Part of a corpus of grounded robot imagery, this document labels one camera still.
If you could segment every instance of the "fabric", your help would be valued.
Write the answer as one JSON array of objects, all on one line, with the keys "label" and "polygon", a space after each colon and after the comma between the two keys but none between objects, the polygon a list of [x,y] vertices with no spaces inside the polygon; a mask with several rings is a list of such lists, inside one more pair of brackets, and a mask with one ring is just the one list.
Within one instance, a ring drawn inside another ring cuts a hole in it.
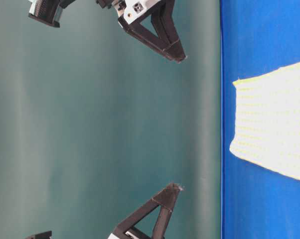
[{"label": "fabric", "polygon": [[300,239],[300,181],[230,151],[241,94],[233,83],[300,62],[300,0],[221,3],[223,238]]}]

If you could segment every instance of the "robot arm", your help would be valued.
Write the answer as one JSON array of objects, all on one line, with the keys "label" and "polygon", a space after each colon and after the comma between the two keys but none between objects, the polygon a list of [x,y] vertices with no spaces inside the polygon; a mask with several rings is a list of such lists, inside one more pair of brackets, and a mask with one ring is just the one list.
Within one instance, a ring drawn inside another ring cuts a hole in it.
[{"label": "robot arm", "polygon": [[[180,191],[182,191],[182,188],[179,185],[170,183],[119,223],[108,239],[164,239]],[[160,213],[153,228],[152,236],[149,237],[138,230],[135,225],[157,207],[160,207]],[[45,232],[29,236],[26,239],[52,239],[51,234],[51,232]]]},{"label": "robot arm", "polygon": [[[63,10],[75,0],[29,0],[29,17],[49,26],[60,27]],[[121,27],[143,44],[169,60],[181,62],[186,59],[181,41],[174,27],[172,12],[175,0],[96,0],[102,7],[114,7]],[[141,25],[151,16],[157,33]]]}]

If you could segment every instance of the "teal backdrop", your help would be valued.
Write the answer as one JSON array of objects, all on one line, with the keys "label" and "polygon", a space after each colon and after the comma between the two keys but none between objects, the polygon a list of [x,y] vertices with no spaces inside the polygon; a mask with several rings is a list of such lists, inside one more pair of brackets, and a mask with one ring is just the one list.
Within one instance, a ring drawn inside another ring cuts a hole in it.
[{"label": "teal backdrop", "polygon": [[185,191],[166,238],[220,238],[218,1],[176,1],[181,64],[93,0],[60,29],[29,7],[0,0],[0,239],[106,239],[172,181]]}]

